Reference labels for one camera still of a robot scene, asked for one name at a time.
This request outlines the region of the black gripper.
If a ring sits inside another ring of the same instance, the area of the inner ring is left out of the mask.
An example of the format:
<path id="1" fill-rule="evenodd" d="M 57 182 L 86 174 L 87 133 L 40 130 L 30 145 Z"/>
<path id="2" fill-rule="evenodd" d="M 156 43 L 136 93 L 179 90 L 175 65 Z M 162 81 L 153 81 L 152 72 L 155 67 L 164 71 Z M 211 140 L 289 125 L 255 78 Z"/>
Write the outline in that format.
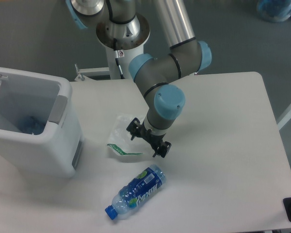
<path id="1" fill-rule="evenodd" d="M 133 140 L 136 137 L 143 138 L 154 149 L 152 157 L 160 156 L 161 158 L 165 158 L 172 146 L 170 142 L 163 141 L 165 133 L 162 135 L 152 134 L 152 131 L 146 128 L 145 122 L 142 123 L 141 130 L 140 126 L 140 121 L 136 117 L 130 122 L 126 128 L 126 131 L 130 133 L 130 139 Z"/>

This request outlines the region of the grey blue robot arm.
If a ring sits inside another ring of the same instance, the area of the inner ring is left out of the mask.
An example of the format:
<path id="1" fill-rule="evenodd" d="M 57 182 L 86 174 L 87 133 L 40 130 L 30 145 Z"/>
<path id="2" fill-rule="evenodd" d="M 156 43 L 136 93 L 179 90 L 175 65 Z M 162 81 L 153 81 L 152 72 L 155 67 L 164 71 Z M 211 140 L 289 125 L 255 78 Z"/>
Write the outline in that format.
<path id="1" fill-rule="evenodd" d="M 80 29 L 94 27 L 99 42 L 110 50 L 110 76 L 132 79 L 148 105 L 144 120 L 133 119 L 127 131 L 145 140 L 155 156 L 165 157 L 171 144 L 163 138 L 185 104 L 174 82 L 207 68 L 212 60 L 207 43 L 195 37 L 184 2 L 154 2 L 170 53 L 156 59 L 141 52 L 130 61 L 120 52 L 141 49 L 150 36 L 149 23 L 137 13 L 135 1 L 68 0 L 66 5 L 75 24 Z"/>

